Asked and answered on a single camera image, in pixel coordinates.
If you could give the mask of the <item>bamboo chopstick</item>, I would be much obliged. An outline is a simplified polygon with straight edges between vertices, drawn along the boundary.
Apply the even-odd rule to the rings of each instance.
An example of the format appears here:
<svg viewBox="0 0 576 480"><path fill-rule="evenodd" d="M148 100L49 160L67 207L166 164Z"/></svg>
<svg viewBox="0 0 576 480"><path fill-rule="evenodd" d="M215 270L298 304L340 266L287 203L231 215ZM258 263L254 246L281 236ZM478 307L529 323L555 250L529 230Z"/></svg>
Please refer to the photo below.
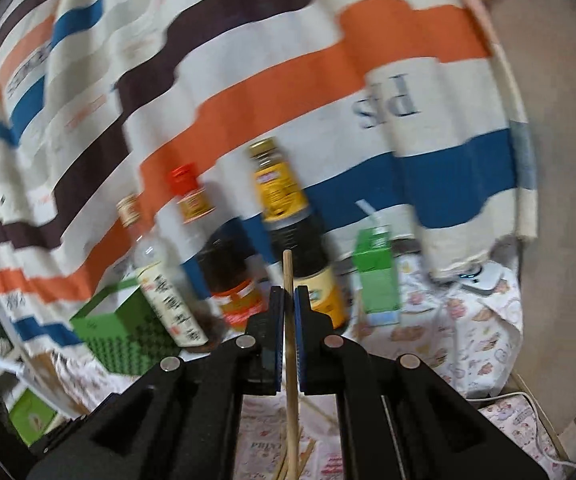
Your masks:
<svg viewBox="0 0 576 480"><path fill-rule="evenodd" d="M323 417L324 419L326 419L328 421L329 425L336 426L336 427L339 426L338 418L336 416L332 416L331 414L328 414L327 412L322 410L317 404L315 404L314 402L312 402L311 400L309 400L305 396L302 396L300 398L300 403L306 405L310 410L319 414L320 417Z"/></svg>
<svg viewBox="0 0 576 480"><path fill-rule="evenodd" d="M300 452L299 452L299 460L300 455L305 451L306 446L309 443L309 439L307 439L303 435L303 429L300 429ZM288 464L288 445L284 443L282 446L282 452L279 455L278 463L275 467L275 470L272 475L273 480L287 480L288 479L288 472L289 472L289 464Z"/></svg>
<svg viewBox="0 0 576 480"><path fill-rule="evenodd" d="M287 479L298 480L299 474L299 398L296 328L294 327L294 269L292 252L286 249L282 253L282 277L284 289L288 295L285 307L285 359L286 359L286 401L287 401Z"/></svg>
<svg viewBox="0 0 576 480"><path fill-rule="evenodd" d="M305 472L306 466L308 466L309 460L315 450L317 440L310 439L305 451L300 455L299 468L297 478L300 479L302 474Z"/></svg>

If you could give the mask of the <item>green black checkered box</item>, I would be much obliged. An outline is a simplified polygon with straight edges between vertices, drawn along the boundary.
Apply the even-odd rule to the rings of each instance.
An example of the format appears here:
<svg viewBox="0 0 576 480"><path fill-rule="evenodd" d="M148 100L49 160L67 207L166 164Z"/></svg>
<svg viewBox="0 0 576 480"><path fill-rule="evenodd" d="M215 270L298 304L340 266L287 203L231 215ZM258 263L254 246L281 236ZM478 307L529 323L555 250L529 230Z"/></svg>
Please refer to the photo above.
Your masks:
<svg viewBox="0 0 576 480"><path fill-rule="evenodd" d="M135 278L104 287L70 323L112 374L140 376L161 359L180 352Z"/></svg>

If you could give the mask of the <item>bear print cloth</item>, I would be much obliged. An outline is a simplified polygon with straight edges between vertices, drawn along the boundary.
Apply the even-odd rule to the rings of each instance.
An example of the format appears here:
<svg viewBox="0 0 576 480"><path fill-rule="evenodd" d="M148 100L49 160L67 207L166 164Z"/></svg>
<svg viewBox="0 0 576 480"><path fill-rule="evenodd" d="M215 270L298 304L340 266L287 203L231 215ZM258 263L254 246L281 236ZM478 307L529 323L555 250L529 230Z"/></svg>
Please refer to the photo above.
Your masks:
<svg viewBox="0 0 576 480"><path fill-rule="evenodd" d="M399 256L396 266L402 298L399 323L371 326L363 312L362 291L356 288L351 322L343 335L376 356L416 354L466 398L496 396L523 340L515 270L499 266L493 289L479 294L457 284L434 284L418 255ZM43 326L32 316L14 326L31 356L49 353L58 385L84 410L94 410L108 394L123 392L135 380L108 373L67 326Z"/></svg>

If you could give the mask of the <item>clear cooking wine bottle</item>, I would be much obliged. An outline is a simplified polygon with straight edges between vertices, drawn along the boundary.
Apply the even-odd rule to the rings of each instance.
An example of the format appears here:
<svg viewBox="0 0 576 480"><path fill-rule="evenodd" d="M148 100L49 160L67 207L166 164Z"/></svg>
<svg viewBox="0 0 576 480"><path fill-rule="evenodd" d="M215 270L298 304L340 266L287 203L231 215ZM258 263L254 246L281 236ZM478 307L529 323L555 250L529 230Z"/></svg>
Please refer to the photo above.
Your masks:
<svg viewBox="0 0 576 480"><path fill-rule="evenodd" d="M146 225L137 197L128 194L117 203L122 226L131 237L131 260L136 280L152 310L174 342L182 349L206 348L209 337L177 287L164 240Z"/></svg>

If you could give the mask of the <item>red cap sesame oil bottle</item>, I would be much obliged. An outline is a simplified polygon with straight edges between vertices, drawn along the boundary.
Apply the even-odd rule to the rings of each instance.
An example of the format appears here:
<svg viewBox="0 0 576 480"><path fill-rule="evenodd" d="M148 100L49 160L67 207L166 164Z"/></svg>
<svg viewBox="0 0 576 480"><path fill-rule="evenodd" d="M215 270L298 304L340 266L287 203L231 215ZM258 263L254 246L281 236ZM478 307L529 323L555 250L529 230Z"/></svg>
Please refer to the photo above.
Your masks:
<svg viewBox="0 0 576 480"><path fill-rule="evenodd" d="M194 164L173 169L169 182L189 239L195 245L209 296L230 327L243 333L250 316L265 310L262 292L248 270L247 256L236 238L225 231Z"/></svg>

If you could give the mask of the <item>white grey charger device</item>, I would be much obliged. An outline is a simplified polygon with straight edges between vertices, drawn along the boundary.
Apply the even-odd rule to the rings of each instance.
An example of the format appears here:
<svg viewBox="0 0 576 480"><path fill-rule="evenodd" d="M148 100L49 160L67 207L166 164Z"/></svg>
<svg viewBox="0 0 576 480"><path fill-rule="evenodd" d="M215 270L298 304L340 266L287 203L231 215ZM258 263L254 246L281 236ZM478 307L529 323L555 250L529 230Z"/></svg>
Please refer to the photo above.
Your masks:
<svg viewBox="0 0 576 480"><path fill-rule="evenodd" d="M504 266L489 260L459 274L457 283L480 295L491 295L504 274Z"/></svg>

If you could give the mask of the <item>green drink carton with straw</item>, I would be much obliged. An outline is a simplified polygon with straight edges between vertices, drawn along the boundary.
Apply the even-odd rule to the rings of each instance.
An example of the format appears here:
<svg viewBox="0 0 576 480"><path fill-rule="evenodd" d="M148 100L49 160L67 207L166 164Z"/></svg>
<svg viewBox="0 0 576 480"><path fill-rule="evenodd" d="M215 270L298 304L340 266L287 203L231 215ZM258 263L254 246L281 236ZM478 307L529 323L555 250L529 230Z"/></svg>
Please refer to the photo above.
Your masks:
<svg viewBox="0 0 576 480"><path fill-rule="evenodd" d="M365 318L370 326L387 326L400 322L399 275L395 270L390 226L366 200L356 206L369 218L370 226L358 232L352 260L358 279Z"/></svg>

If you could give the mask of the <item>yellow label oyster sauce bottle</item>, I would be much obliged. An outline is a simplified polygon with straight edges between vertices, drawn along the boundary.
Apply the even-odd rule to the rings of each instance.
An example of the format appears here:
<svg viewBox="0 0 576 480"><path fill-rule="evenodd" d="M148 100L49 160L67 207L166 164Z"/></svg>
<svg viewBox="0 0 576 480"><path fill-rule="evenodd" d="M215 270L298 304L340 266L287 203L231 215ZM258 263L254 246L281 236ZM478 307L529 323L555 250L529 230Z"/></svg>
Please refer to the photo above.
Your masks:
<svg viewBox="0 0 576 480"><path fill-rule="evenodd" d="M311 308L342 332L349 322L346 300L324 245L323 232L305 192L273 138L248 146L262 221L275 256L292 255L294 284L309 289Z"/></svg>

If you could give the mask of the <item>striped Hermes Paris cloth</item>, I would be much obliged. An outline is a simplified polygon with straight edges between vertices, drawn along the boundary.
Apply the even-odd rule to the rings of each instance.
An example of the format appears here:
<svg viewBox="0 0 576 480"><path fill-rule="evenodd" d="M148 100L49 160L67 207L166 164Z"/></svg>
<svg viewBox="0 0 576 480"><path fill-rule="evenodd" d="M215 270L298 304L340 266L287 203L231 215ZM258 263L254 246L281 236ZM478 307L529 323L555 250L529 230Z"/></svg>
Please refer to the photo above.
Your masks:
<svg viewBox="0 0 576 480"><path fill-rule="evenodd" d="M0 18L0 303L31 354L130 244L135 193L196 293L169 186L193 164L220 221L275 261L248 146L274 138L330 248L358 201L446 278L538 232L528 120L481 0L12 0Z"/></svg>

